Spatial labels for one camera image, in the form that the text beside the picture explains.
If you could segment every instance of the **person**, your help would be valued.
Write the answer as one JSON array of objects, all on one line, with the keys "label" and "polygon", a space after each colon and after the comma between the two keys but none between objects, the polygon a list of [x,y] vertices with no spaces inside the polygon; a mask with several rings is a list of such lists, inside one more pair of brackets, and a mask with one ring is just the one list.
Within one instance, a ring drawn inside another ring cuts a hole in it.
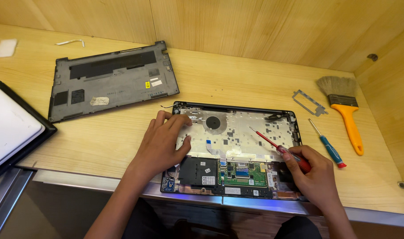
[{"label": "person", "polygon": [[[131,235],[132,238],[140,238],[140,236],[151,238],[150,235],[162,235],[165,228],[160,223],[148,228],[141,225],[136,227],[135,223],[129,223],[129,221],[139,221],[139,224],[142,224],[142,221],[156,221],[145,219],[146,215],[153,213],[150,210],[145,209],[135,213],[133,208],[142,200],[139,196],[146,183],[158,173],[179,164],[190,151],[190,136],[184,139],[181,148],[175,150],[178,133],[183,125],[192,125],[187,115],[172,115],[166,111],[159,111],[156,119],[150,121],[140,148],[106,206],[88,230],[86,239],[110,239],[123,236],[125,238],[125,234]],[[311,172],[304,175],[291,155],[283,155],[296,186],[322,211],[330,237],[356,238],[338,196],[332,162],[306,145],[292,147],[289,150],[303,155],[312,166]],[[276,238],[318,238],[320,234],[315,226],[316,231],[307,230],[307,228],[312,229],[313,226],[307,218],[294,217],[283,223]]]}]

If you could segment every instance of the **laptop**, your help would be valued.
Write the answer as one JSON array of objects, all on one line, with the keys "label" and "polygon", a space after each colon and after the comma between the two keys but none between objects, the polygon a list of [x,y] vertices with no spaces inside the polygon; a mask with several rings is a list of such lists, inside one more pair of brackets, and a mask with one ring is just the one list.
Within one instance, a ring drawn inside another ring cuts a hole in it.
[{"label": "laptop", "polygon": [[48,120],[65,119],[178,94],[165,41],[83,57],[56,59]]},{"label": "laptop", "polygon": [[0,165],[44,130],[38,120],[0,89]]},{"label": "laptop", "polygon": [[281,155],[249,128],[286,148],[299,146],[294,112],[177,101],[173,114],[193,122],[180,130],[176,149],[188,135],[192,148],[162,173],[161,192],[306,201]]}]

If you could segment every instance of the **white laptop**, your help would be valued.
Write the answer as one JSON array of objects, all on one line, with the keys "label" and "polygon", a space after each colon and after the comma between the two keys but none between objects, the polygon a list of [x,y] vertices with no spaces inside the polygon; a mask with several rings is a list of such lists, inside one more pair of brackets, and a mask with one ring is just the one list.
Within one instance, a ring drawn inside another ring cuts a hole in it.
[{"label": "white laptop", "polygon": [[0,90],[0,165],[44,130],[38,120]]}]

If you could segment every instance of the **dark trousers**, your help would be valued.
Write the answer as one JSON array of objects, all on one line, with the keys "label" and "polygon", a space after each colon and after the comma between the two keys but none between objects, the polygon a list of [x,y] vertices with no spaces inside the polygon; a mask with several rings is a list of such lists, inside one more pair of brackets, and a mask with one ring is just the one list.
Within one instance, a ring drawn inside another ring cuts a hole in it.
[{"label": "dark trousers", "polygon": [[[151,205],[139,198],[122,238],[167,239],[172,237],[172,231],[162,224]],[[275,239],[321,239],[321,235],[310,219],[294,216],[282,224]]]}]

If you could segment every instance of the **white label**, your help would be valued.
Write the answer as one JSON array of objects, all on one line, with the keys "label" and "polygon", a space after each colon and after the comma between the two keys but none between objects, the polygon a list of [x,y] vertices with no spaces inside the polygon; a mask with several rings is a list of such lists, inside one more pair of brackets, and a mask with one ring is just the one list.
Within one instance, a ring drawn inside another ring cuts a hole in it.
[{"label": "white label", "polygon": [[274,186],[273,174],[271,172],[267,173],[267,179],[268,179],[268,186],[273,187]]},{"label": "white label", "polygon": [[90,101],[91,106],[104,106],[109,104],[109,98],[108,97],[94,97]]},{"label": "white label", "polygon": [[238,187],[226,187],[225,188],[226,194],[238,194],[240,195],[240,188]]},{"label": "white label", "polygon": [[202,185],[215,185],[215,176],[202,176]]},{"label": "white label", "polygon": [[157,85],[160,85],[160,84],[162,84],[162,80],[152,82],[152,86],[157,86]]}]

